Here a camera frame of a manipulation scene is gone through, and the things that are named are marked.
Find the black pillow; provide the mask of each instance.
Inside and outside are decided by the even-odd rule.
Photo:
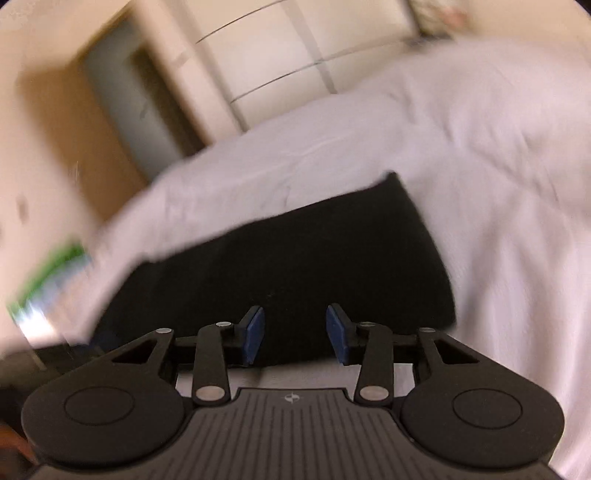
[[[324,317],[333,302],[354,322],[395,333],[454,323],[446,270],[395,174],[141,264],[93,343],[110,349],[161,327],[196,335],[211,323],[238,322],[257,304],[267,328],[256,365],[314,360],[333,355]]]

